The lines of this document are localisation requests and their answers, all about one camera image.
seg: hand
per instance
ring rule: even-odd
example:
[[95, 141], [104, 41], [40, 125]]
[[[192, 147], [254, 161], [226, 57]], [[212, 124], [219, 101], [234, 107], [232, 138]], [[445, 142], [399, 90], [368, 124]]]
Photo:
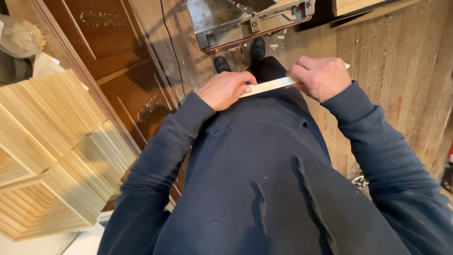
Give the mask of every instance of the hand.
[[197, 95], [215, 111], [223, 111], [236, 102], [239, 96], [251, 91], [246, 82], [257, 85], [256, 78], [250, 72], [222, 72], [214, 75], [197, 91]]
[[351, 85], [351, 77], [343, 60], [339, 58], [311, 59], [303, 56], [288, 71], [287, 76], [302, 80], [302, 83], [291, 86], [320, 103]]

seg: sweatshirt sleeve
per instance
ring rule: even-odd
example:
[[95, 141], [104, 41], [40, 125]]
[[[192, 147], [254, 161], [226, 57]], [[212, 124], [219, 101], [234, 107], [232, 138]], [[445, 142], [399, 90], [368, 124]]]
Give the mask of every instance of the sweatshirt sleeve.
[[373, 105], [357, 81], [321, 104], [338, 120], [370, 195], [412, 254], [449, 254], [453, 250], [452, 211], [440, 185], [413, 150]]
[[214, 113], [192, 93], [175, 114], [163, 120], [120, 188], [98, 255], [152, 254], [160, 229], [170, 215], [164, 209], [183, 157], [203, 122]]

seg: foot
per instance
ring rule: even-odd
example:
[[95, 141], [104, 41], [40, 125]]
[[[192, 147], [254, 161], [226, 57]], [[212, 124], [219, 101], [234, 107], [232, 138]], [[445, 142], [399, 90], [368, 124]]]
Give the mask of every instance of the foot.
[[250, 46], [250, 55], [252, 62], [263, 60], [266, 56], [266, 43], [264, 39], [258, 37]]
[[227, 59], [222, 56], [218, 56], [214, 59], [214, 66], [216, 67], [218, 74], [224, 71], [231, 72], [231, 68], [227, 62]]

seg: navy sweatshirt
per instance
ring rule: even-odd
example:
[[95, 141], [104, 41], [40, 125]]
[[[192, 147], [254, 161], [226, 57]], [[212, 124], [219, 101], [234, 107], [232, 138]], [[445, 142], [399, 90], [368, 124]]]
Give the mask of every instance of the navy sweatshirt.
[[[192, 93], [132, 167], [98, 254], [452, 254], [448, 199], [382, 108], [355, 81], [321, 105], [372, 202], [294, 103], [254, 96], [215, 113]], [[164, 211], [191, 144], [184, 192]]]

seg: black pants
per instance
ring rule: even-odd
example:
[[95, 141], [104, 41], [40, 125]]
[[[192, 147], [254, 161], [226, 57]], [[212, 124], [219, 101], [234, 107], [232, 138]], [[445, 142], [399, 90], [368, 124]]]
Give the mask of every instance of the black pants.
[[[276, 80], [286, 76], [286, 69], [274, 57], [267, 57], [261, 61], [251, 64], [250, 69], [255, 76], [258, 83]], [[278, 98], [282, 101], [293, 101], [302, 110], [310, 114], [307, 102], [302, 96], [301, 92], [296, 88], [278, 88], [257, 94], [258, 97], [263, 98]]]

